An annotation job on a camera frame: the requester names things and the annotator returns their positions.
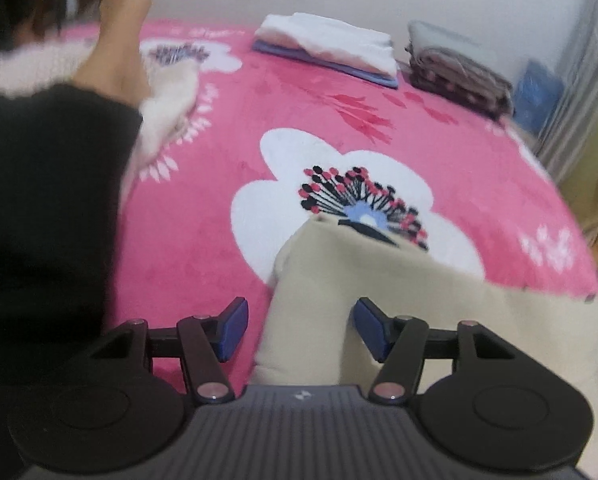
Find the beige zip hoodie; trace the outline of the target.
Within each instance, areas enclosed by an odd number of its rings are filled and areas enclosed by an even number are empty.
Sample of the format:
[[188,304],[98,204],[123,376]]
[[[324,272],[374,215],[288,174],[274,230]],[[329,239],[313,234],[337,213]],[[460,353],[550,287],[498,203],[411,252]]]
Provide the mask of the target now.
[[350,322],[361,297],[390,316],[412,315],[433,328],[451,330],[474,320],[588,399],[594,429],[579,466],[598,479],[598,298],[492,285],[410,243],[372,240],[325,216],[305,222],[287,240],[273,274],[254,384],[369,389],[378,365]]

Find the pink floral blanket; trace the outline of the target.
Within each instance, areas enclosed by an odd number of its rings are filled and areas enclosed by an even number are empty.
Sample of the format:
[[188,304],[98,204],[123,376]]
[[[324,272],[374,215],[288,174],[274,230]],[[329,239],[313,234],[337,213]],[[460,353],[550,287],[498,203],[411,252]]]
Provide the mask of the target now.
[[237,296],[248,378],[273,262],[316,212],[416,226],[429,254],[489,282],[598,293],[578,224],[515,130],[406,82],[397,89],[252,49],[239,28],[152,22],[142,50],[197,53],[195,110],[142,170],[119,230],[110,325],[171,326]]

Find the person left leg black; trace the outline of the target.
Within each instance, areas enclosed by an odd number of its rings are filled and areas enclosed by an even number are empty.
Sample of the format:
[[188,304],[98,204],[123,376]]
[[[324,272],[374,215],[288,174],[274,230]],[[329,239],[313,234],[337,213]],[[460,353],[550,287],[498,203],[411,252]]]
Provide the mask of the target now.
[[22,466],[11,403],[101,335],[124,169],[150,93],[151,0],[102,0],[97,44],[64,84],[0,97],[0,479]]

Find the folded purple cloth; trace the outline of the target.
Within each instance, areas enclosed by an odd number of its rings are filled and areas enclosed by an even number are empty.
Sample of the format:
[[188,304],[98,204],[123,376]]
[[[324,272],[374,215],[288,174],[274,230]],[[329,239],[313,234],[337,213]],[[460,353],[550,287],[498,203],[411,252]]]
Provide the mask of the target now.
[[357,79],[370,82],[371,84],[377,84],[377,86],[398,89],[399,81],[396,76],[385,76],[380,74],[374,74],[367,70],[361,70],[361,68],[355,68],[345,64],[339,64],[334,62],[328,62],[313,58],[307,52],[301,49],[288,49],[285,47],[275,46],[274,44],[267,44],[265,41],[256,40],[252,44],[252,50],[260,53],[271,54],[279,56],[280,58],[289,58],[290,60],[308,63],[315,66],[329,68],[335,70],[338,73],[343,73]]

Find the folded grey brown blankets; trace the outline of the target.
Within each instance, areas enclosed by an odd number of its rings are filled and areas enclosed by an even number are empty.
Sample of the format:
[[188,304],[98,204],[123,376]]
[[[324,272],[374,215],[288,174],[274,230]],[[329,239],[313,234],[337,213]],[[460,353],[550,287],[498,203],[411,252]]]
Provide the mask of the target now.
[[494,120],[513,113],[513,85],[497,55],[470,37],[423,21],[407,25],[414,87]]

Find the blue water jug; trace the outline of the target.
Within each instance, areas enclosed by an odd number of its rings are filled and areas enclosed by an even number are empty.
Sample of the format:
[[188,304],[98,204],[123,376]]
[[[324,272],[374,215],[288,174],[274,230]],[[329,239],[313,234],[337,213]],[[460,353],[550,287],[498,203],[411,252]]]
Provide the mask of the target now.
[[529,60],[513,93],[513,119],[520,128],[541,136],[564,92],[564,82],[543,64]]

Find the folded white towel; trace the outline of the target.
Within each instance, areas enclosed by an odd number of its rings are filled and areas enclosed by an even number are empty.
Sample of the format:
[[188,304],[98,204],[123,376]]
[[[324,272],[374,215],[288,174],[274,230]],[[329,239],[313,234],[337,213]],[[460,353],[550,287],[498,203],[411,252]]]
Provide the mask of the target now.
[[286,49],[301,50],[311,58],[395,78],[397,62],[391,37],[335,18],[295,12],[269,14],[255,32],[258,40]]

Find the grey curtain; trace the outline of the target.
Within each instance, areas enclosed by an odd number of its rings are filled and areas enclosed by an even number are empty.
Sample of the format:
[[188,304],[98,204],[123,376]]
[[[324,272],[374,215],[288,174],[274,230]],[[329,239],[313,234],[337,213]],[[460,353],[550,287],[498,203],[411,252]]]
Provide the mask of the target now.
[[557,63],[564,91],[534,154],[553,182],[574,169],[598,122],[598,0],[584,0]]

